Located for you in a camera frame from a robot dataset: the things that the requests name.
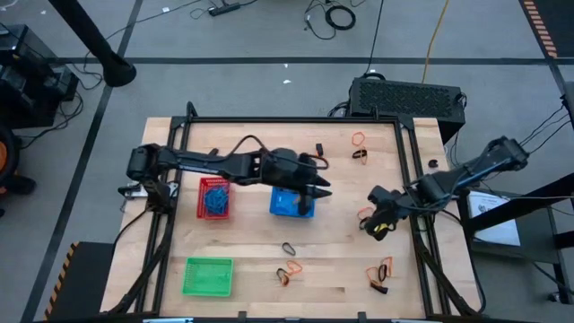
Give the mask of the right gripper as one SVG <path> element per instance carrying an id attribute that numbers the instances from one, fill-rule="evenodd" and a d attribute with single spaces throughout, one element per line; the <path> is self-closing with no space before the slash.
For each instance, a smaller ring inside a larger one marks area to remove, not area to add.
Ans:
<path id="1" fill-rule="evenodd" d="M 410 205 L 411 198 L 408 195 L 400 192 L 391 192 L 382 215 L 383 223 L 378 225 L 377 221 L 367 219 L 363 222 L 364 231 L 375 240 L 378 240 L 378 237 L 385 238 L 393 230 L 393 224 L 396 224 L 399 220 L 404 220 L 410 215 L 411 211 L 408 209 Z"/>

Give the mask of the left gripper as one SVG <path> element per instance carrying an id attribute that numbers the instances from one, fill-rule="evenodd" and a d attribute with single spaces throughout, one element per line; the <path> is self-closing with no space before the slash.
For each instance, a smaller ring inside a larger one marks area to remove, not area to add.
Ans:
<path id="1" fill-rule="evenodd" d="M 300 196 L 322 198 L 332 192 L 319 187 L 330 187 L 326 179 L 316 174 L 312 167 L 303 166 L 299 155 L 288 148 L 277 148 L 262 157 L 262 183 L 280 188 L 302 188 Z"/>

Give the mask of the blue plastic basket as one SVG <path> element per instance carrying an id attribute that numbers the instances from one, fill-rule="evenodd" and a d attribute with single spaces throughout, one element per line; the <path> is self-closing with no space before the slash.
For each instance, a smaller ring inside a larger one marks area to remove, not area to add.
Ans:
<path id="1" fill-rule="evenodd" d="M 315 213 L 315 201 L 307 216 L 301 216 L 298 212 L 298 204 L 293 204 L 293 200 L 300 196 L 296 192 L 291 192 L 283 188 L 273 187 L 269 212 L 274 215 L 290 216 L 297 218 L 313 218 Z"/>

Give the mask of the red plastic basket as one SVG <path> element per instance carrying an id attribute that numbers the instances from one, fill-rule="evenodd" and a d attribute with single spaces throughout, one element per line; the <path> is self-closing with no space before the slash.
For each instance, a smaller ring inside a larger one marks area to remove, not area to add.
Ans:
<path id="1" fill-rule="evenodd" d="M 230 182 L 222 178 L 200 178 L 196 217 L 227 220 L 230 217 Z"/>

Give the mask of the white paper sheet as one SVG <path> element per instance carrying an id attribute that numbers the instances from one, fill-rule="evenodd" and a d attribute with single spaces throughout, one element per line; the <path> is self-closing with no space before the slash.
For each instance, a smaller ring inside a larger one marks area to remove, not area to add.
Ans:
<path id="1" fill-rule="evenodd" d="M 489 193 L 471 191 L 468 196 L 470 217 L 475 218 L 491 211 L 491 209 L 506 204 L 508 201 L 509 199 L 506 196 L 496 196 Z M 474 234 L 474 238 L 476 240 L 500 245 L 521 246 L 517 224 L 514 219 L 477 231 Z"/>

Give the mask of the black computer case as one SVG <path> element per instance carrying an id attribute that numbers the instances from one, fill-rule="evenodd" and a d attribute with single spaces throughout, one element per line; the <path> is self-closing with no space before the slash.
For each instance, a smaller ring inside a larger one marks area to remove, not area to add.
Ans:
<path id="1" fill-rule="evenodd" d="M 458 87 L 356 78 L 350 88 L 353 117 L 392 117 L 408 124 L 435 118 L 446 143 L 465 124 L 466 96 Z"/>

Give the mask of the green plastic basket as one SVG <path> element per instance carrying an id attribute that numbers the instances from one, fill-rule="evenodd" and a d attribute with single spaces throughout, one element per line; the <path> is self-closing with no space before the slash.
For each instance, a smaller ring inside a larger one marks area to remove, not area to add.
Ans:
<path id="1" fill-rule="evenodd" d="M 188 258 L 182 293 L 187 296 L 229 297 L 233 270 L 232 258 Z"/>

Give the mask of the black metal stand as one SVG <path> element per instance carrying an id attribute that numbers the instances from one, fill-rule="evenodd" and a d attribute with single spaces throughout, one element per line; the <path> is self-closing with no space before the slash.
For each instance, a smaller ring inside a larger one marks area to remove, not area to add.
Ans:
<path id="1" fill-rule="evenodd" d="M 552 265 L 551 274 L 543 274 L 557 285 L 549 295 L 552 301 L 574 304 L 574 290 L 563 262 L 561 252 L 574 248 L 574 230 L 557 232 L 551 206 L 569 200 L 574 207 L 574 173 L 557 179 L 523 196 L 513 196 L 506 204 L 498 206 L 473 219 L 469 218 L 467 202 L 459 206 L 463 213 L 463 228 L 471 250 L 497 256 L 522 258 L 533 265 Z M 521 241 L 520 247 L 500 245 L 476 240 L 477 231 L 514 219 Z"/>

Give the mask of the black power strip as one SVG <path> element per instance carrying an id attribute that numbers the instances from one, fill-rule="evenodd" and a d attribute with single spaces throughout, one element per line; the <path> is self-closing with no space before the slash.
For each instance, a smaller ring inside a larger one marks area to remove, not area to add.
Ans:
<path id="1" fill-rule="evenodd" d="M 223 4 L 222 6 L 212 7 L 208 10 L 208 13 L 212 16 L 218 16 L 225 13 L 233 12 L 238 10 L 241 7 L 240 3 L 233 3 L 233 4 Z"/>

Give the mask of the black pole with base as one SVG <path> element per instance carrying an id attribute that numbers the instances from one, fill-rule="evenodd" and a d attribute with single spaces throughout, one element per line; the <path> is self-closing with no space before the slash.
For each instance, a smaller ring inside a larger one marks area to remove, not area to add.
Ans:
<path id="1" fill-rule="evenodd" d="M 48 0 L 68 26 L 99 60 L 103 80 L 110 87 L 131 83 L 136 69 L 116 53 L 77 0 Z"/>

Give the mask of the black hazard-striped floor mat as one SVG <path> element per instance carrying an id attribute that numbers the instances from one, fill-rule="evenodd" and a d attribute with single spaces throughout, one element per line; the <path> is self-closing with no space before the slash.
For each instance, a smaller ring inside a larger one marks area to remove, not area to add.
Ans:
<path id="1" fill-rule="evenodd" d="M 57 277 L 45 321 L 98 316 L 111 264 L 110 243 L 79 241 L 70 245 Z"/>
<path id="2" fill-rule="evenodd" d="M 519 0 L 543 52 L 551 58 L 574 58 L 574 0 Z"/>

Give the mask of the black equipment rack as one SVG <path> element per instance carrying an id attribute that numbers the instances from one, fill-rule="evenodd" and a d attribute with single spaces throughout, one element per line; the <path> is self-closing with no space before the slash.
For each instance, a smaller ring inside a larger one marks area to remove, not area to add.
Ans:
<path id="1" fill-rule="evenodd" d="M 0 23 L 0 122 L 11 129 L 49 127 L 74 99 L 78 77 L 25 24 Z"/>

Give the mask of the black orange floor machine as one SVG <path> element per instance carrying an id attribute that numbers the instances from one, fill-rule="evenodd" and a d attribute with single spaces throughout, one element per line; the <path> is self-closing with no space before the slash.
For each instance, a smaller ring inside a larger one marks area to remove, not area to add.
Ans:
<path id="1" fill-rule="evenodd" d="M 29 195 L 36 187 L 35 180 L 17 173 L 20 145 L 21 140 L 13 131 L 0 123 L 0 195 Z"/>

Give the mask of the black metal table frame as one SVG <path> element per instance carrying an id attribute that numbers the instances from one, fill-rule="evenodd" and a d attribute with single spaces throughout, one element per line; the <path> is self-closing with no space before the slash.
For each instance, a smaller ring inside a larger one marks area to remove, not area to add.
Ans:
<path id="1" fill-rule="evenodd" d="M 352 135 L 365 135 L 362 146 Z M 430 118 L 415 121 L 413 132 L 395 121 L 334 118 L 281 118 L 247 122 L 218 118 L 149 118 L 145 143 L 170 144 L 206 153 L 218 148 L 250 152 L 265 145 L 312 153 L 322 144 L 330 167 L 324 177 L 332 195 L 319 199 L 311 219 L 269 213 L 267 186 L 234 187 L 230 217 L 205 221 L 196 217 L 200 176 L 170 172 L 180 188 L 174 214 L 148 214 L 142 200 L 126 205 L 125 232 L 117 243 L 101 307 L 110 310 L 128 292 L 152 258 L 167 224 L 173 227 L 165 258 L 154 268 L 136 309 L 162 317 L 229 319 L 422 319 L 428 314 L 453 313 L 434 277 L 419 267 L 413 249 L 413 229 L 401 222 L 384 240 L 359 230 L 357 213 L 369 206 L 368 193 L 377 185 L 399 189 L 425 170 L 430 159 L 442 159 L 438 124 Z M 353 159 L 360 149 L 368 162 Z M 289 242 L 291 256 L 282 250 Z M 393 258 L 392 275 L 382 294 L 370 287 L 365 270 Z M 182 293 L 188 258 L 232 258 L 234 270 L 229 297 L 187 296 Z M 287 260 L 302 265 L 282 286 L 278 268 Z"/>

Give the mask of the silver black clamp bracket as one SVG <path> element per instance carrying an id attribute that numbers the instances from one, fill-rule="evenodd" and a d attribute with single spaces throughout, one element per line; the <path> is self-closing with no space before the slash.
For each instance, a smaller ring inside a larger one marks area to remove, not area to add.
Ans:
<path id="1" fill-rule="evenodd" d="M 117 189 L 117 192 L 125 199 L 147 197 L 147 191 L 139 183 L 120 187 Z"/>

